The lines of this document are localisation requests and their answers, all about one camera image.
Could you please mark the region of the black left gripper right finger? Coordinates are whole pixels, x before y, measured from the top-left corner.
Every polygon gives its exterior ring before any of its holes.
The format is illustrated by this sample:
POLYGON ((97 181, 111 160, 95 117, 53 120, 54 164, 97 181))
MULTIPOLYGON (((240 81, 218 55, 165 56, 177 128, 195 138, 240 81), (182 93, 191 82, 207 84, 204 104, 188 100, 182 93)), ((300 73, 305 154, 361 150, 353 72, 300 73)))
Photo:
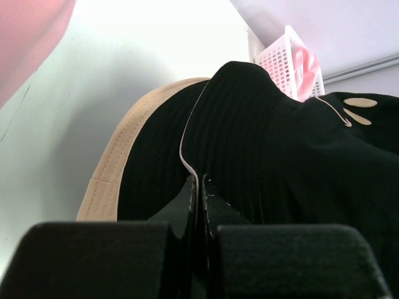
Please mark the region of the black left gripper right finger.
POLYGON ((208 298, 390 298, 367 241, 346 225, 254 225, 204 177, 208 298))

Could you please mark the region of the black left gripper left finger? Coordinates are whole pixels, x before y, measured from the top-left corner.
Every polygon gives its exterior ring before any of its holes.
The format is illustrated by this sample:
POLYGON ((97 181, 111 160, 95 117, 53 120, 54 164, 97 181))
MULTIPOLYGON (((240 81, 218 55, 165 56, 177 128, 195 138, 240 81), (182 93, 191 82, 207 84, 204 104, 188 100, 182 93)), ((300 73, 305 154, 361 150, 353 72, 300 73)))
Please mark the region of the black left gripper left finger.
POLYGON ((189 298, 196 183, 147 221, 44 222, 21 239, 2 298, 189 298))

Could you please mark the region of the beige bucket hat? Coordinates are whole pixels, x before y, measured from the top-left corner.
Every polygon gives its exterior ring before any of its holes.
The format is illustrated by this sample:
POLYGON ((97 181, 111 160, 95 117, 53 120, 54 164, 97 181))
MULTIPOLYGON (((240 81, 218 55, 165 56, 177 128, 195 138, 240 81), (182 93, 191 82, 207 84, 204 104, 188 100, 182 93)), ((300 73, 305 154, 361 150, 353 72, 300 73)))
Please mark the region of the beige bucket hat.
POLYGON ((142 96, 122 118, 90 178, 77 221, 116 221, 120 186, 132 146, 153 112, 181 90, 207 81, 189 78, 158 87, 142 96))

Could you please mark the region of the black bucket hat white stitching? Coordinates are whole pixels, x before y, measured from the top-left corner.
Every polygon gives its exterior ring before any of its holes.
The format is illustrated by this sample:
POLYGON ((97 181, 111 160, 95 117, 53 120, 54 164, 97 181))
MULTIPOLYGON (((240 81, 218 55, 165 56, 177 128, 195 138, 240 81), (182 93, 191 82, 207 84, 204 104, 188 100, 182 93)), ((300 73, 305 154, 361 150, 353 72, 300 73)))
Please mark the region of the black bucket hat white stitching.
POLYGON ((118 220, 147 220, 181 191, 190 174, 180 160, 180 141, 206 84, 191 84, 168 97, 144 122, 124 167, 118 220))

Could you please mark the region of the pink bucket hat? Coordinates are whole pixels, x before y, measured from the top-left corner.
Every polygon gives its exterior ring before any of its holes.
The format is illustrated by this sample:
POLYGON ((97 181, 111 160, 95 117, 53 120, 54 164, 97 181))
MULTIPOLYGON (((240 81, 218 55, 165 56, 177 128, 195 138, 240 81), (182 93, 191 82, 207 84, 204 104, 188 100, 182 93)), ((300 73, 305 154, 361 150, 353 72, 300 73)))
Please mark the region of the pink bucket hat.
POLYGON ((297 97, 300 102, 304 102, 312 95, 320 62, 313 51, 306 47, 299 47, 292 57, 297 97))

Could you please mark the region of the pink baseball cap white logo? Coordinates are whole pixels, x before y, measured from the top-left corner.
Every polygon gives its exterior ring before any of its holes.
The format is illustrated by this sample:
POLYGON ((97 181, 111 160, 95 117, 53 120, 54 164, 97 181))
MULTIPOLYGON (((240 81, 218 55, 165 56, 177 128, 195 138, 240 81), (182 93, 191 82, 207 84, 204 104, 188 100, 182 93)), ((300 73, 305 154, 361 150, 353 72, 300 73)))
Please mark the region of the pink baseball cap white logo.
POLYGON ((1 1, 1 106, 54 50, 75 1, 1 1))

